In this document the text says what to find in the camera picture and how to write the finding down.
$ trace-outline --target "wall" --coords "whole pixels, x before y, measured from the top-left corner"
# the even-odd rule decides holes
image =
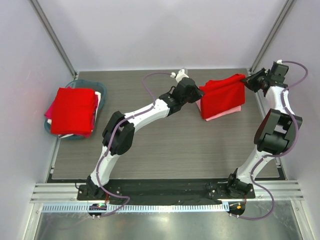
[[[0,16],[0,238],[20,240],[55,142],[43,114],[72,77],[29,1],[0,1]]]
[[[285,0],[39,0],[78,71],[248,68]]]
[[[320,2],[298,0],[259,68],[270,68],[273,60],[292,60],[303,63],[309,70],[304,83],[289,93],[289,101],[296,115],[303,118],[299,140],[293,151],[283,160],[289,179],[297,179],[311,212],[314,230],[320,239],[320,68],[319,68]],[[285,82],[292,84],[304,75],[299,66],[290,65]]]

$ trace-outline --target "pink cloth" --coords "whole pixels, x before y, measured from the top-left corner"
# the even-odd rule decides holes
[[[200,112],[201,112],[201,99],[200,100],[198,100],[198,101],[196,101],[195,103],[196,103],[196,105],[198,106],[198,108],[199,108],[199,110],[200,110]],[[214,115],[214,116],[211,116],[211,117],[209,117],[209,118],[206,118],[205,120],[208,122],[208,121],[210,121],[210,120],[212,120],[212,119],[217,119],[217,118],[219,118],[219,117],[222,117],[222,116],[224,116],[224,115],[228,115],[228,114],[232,114],[232,113],[236,113],[236,112],[240,112],[241,111],[241,105],[240,106],[236,106],[236,107],[234,107],[234,108],[231,108],[231,109],[229,109],[229,110],[227,110],[227,111],[224,111],[224,112],[221,112],[221,113],[218,113],[218,114],[216,114],[216,115]]]
[[[48,108],[48,110],[44,114],[44,116],[47,119],[52,119],[52,110],[53,110],[54,103],[55,103],[55,101],[53,101],[51,103],[50,107]],[[91,121],[91,129],[92,130],[95,128],[95,117],[96,117],[96,111],[98,111],[98,103],[99,103],[98,96],[95,95],[95,105],[94,105],[95,111],[93,112],[92,121]],[[83,136],[88,138],[88,137],[90,137],[90,135],[91,135],[91,133],[90,134],[85,134]]]

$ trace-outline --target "blue basket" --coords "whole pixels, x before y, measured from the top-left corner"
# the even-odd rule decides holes
[[[74,81],[68,83],[65,87],[66,88],[71,87],[74,89],[92,89],[95,92],[101,93],[100,103],[97,108],[98,113],[105,104],[106,96],[107,96],[107,88],[105,87],[105,85],[103,85],[100,82],[78,79],[78,80],[74,80]],[[44,129],[49,134],[51,134],[53,136],[57,136],[57,135],[51,133],[51,125],[47,121],[48,121],[48,119],[46,118],[44,121]],[[81,136],[81,135],[72,135],[72,136],[64,137],[64,139],[69,139],[69,140],[79,140],[79,139],[83,139],[83,138],[84,138],[84,136]]]

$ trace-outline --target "wood grain surface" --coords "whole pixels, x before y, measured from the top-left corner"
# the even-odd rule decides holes
[[[128,113],[152,102],[141,79],[154,71],[81,72],[79,79],[103,83],[106,102],[98,114],[91,137],[62,139],[54,165],[53,179],[85,179],[94,170],[102,150],[102,132],[115,111]],[[197,69],[188,75],[198,86],[220,80],[246,69]],[[155,96],[167,92],[174,79],[151,76],[147,84]],[[195,103],[152,122],[135,135],[131,149],[116,163],[112,179],[226,178],[241,166],[254,148],[254,135],[262,121],[255,94],[246,89],[241,112],[209,122],[204,121]],[[259,177],[278,177],[271,161]]]

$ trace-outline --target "floor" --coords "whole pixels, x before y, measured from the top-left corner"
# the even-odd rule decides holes
[[[271,203],[251,201],[245,208],[244,216],[260,217],[270,210]],[[226,212],[120,213],[100,220],[84,218],[87,213],[42,213],[34,239],[303,240],[290,201],[276,201],[273,213],[257,221],[229,217]]]
[[[152,102],[141,79],[153,71],[81,72],[79,79],[103,83],[106,103],[98,115],[91,137],[62,139],[52,179],[86,179],[94,170],[102,150],[102,132],[115,111],[128,113]],[[199,86],[246,69],[197,69],[188,75]],[[147,84],[156,96],[169,91],[175,81],[168,76],[152,76]],[[134,135],[131,149],[120,157],[112,179],[225,178],[241,166],[254,148],[253,139],[262,117],[255,94],[246,89],[242,111],[206,122],[196,104],[186,104],[180,112],[152,122]],[[274,161],[258,175],[278,177]]]

